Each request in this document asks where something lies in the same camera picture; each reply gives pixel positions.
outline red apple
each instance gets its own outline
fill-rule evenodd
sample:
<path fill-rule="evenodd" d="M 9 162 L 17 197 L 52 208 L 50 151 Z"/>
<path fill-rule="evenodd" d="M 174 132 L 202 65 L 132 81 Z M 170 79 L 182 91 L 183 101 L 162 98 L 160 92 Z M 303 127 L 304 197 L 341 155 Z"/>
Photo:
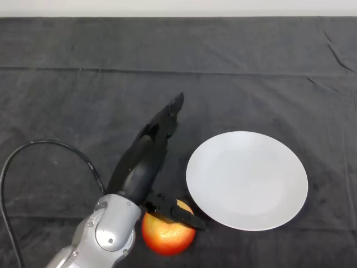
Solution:
<path fill-rule="evenodd" d="M 184 202 L 177 200 L 177 205 L 193 214 Z M 182 223 L 148 213 L 144 215 L 141 232 L 148 247 L 162 255 L 174 255 L 184 251 L 196 234 L 195 229 Z"/>

